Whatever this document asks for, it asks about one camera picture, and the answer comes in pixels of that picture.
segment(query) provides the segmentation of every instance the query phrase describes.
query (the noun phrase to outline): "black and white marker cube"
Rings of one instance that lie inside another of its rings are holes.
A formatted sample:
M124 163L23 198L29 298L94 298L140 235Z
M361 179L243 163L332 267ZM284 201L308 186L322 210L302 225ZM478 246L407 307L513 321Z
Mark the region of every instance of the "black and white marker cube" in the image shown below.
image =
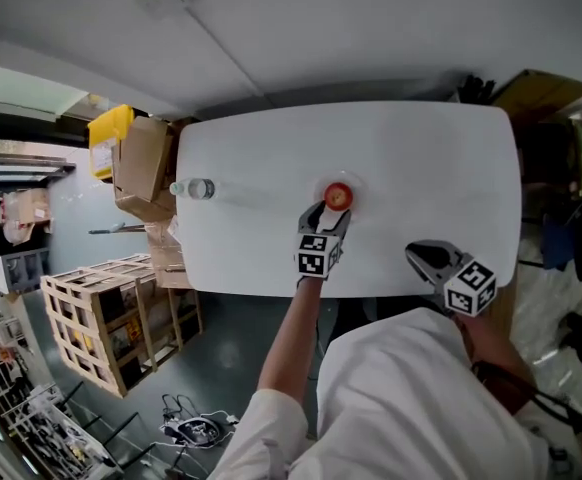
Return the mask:
M340 260L340 238L332 235L298 234L295 254L298 273L326 279Z
M496 291L495 274L473 259L444 283L444 305L477 316L495 298Z

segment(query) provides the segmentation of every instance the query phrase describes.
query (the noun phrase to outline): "small bottle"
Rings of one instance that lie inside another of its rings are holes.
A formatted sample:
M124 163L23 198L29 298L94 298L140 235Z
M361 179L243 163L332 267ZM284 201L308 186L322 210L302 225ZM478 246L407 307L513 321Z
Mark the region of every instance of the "small bottle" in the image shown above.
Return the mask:
M217 193L215 183L207 178L187 178L176 181L169 186L169 192L174 196L189 197L199 201L211 199Z

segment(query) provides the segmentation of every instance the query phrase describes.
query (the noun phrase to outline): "yellow container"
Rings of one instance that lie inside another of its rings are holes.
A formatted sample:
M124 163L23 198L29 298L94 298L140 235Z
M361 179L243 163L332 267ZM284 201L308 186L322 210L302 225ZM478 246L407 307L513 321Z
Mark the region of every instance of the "yellow container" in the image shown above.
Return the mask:
M120 105L96 117L87 125L91 174L96 178L111 178L111 148L126 138L133 118L133 108Z

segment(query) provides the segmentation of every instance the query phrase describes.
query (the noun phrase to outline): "person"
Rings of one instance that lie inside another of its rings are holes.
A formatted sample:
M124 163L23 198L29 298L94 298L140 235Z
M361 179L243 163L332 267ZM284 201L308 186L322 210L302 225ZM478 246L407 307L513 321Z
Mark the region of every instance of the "person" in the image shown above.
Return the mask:
M509 339L486 317L451 319L427 307L330 342L317 384L318 439L308 441L302 402L322 285L299 282L257 391L210 478L582 476L571 427L501 378L482 383L472 372L487 361L533 383ZM341 304L338 321L350 319L351 306Z

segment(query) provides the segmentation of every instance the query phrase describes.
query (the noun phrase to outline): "white sleeve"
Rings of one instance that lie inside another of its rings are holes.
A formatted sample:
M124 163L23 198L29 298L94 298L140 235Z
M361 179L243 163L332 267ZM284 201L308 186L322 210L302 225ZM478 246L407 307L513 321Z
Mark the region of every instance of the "white sleeve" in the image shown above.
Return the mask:
M308 423L300 404L272 389L256 391L210 479L286 478L304 451Z
M566 417L566 411L550 404L551 409ZM547 443L548 478L581 478L582 451L573 428L544 412L533 402L527 402L515 415L518 423Z

